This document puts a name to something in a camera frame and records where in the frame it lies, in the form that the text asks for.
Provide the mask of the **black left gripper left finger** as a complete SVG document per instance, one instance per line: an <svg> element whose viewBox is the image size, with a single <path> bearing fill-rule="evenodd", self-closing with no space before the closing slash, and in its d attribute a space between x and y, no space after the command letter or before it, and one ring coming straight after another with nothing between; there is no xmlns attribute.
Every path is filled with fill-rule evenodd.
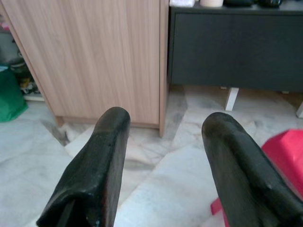
<svg viewBox="0 0 303 227"><path fill-rule="evenodd" d="M64 170L39 227L112 227L122 184L130 115L108 109L84 147Z"/></svg>

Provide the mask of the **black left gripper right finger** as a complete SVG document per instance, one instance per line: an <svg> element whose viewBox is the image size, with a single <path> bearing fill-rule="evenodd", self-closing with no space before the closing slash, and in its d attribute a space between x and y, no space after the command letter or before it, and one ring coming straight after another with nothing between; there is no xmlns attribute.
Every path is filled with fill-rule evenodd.
<svg viewBox="0 0 303 227"><path fill-rule="evenodd" d="M303 200L254 139L230 115L210 114L202 138L231 227L300 227Z"/></svg>

